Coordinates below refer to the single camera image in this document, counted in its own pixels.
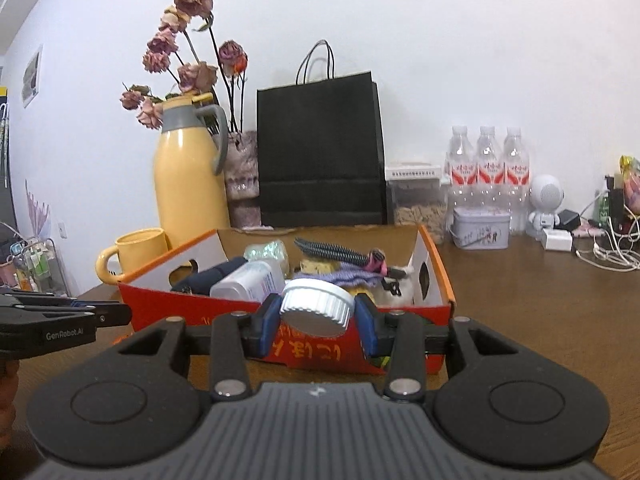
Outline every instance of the red cardboard box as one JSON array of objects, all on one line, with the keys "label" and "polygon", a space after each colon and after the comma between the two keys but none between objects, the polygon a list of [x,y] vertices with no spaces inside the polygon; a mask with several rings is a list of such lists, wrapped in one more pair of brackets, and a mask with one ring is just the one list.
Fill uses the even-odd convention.
[{"label": "red cardboard box", "polygon": [[[167,316],[183,316],[187,324],[198,325],[210,324],[212,318],[234,310],[254,312],[259,306],[257,303],[170,292],[170,275],[186,262],[195,261],[199,269],[208,269],[228,258],[241,256],[249,244],[264,244],[276,238],[286,245],[290,266],[294,268],[303,257],[293,243],[296,237],[340,244],[365,254],[372,248],[380,248],[385,252],[388,264],[399,267],[411,264],[415,269],[412,277],[414,301],[403,309],[426,317],[435,324],[445,325],[449,322],[455,307],[453,291],[436,246],[423,226],[322,227],[245,232],[227,229],[209,232],[170,251],[128,274],[118,284],[123,301],[132,309],[134,330]],[[311,337],[282,323],[271,353],[264,360],[293,368],[383,373],[364,357],[353,321],[343,336],[332,339]],[[428,372],[437,373],[442,362],[442,356],[427,356]]]}]

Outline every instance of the purple cloth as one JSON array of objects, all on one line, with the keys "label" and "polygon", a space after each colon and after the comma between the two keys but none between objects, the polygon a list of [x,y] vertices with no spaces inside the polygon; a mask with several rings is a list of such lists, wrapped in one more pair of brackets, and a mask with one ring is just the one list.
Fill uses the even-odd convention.
[{"label": "purple cloth", "polygon": [[297,278],[311,278],[313,280],[322,280],[323,282],[333,283],[337,286],[359,286],[365,285],[374,287],[382,279],[381,274],[375,272],[369,272],[362,267],[355,266],[353,264],[340,263],[340,270],[330,272],[329,274],[304,274],[298,272],[293,276],[293,279]]}]

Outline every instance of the plastic water bottle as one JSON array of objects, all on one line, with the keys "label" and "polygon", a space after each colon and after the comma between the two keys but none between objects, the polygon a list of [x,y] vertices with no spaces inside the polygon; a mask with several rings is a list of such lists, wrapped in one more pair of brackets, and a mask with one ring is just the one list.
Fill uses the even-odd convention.
[{"label": "plastic water bottle", "polygon": [[522,143],[519,128],[507,128],[503,160],[506,207],[511,213],[510,231],[522,233],[527,225],[529,153]]},{"label": "plastic water bottle", "polygon": [[472,205],[472,186],[478,177],[473,146],[466,136],[466,126],[454,126],[449,141],[445,171],[451,179],[447,198],[447,228],[453,223],[453,209]]},{"label": "plastic water bottle", "polygon": [[478,148],[478,179],[474,196],[482,206],[495,206],[498,202],[498,188],[504,181],[504,161],[500,147],[495,139],[493,126],[481,126]]}]

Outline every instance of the yellow mug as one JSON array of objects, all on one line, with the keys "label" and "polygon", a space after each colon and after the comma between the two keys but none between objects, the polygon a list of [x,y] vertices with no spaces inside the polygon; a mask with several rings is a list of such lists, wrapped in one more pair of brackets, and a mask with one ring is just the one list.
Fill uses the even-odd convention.
[{"label": "yellow mug", "polygon": [[[115,285],[128,272],[138,270],[169,250],[166,234],[159,227],[140,229],[121,236],[114,246],[103,250],[95,261],[95,273],[101,281]],[[122,274],[113,275],[107,270],[107,262],[114,254],[118,255]]]}]

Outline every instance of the gray jug handle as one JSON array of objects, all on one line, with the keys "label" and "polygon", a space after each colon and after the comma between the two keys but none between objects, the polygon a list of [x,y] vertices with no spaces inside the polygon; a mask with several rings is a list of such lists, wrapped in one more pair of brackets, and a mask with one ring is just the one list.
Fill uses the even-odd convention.
[{"label": "gray jug handle", "polygon": [[213,161],[212,168],[213,174],[219,175],[222,173],[222,169],[225,167],[226,152],[229,147],[229,128],[226,125],[225,111],[218,105],[207,105],[200,108],[196,108],[196,116],[204,117],[205,115],[215,115],[218,120],[218,135],[211,137],[215,142],[218,149],[218,158]]}]

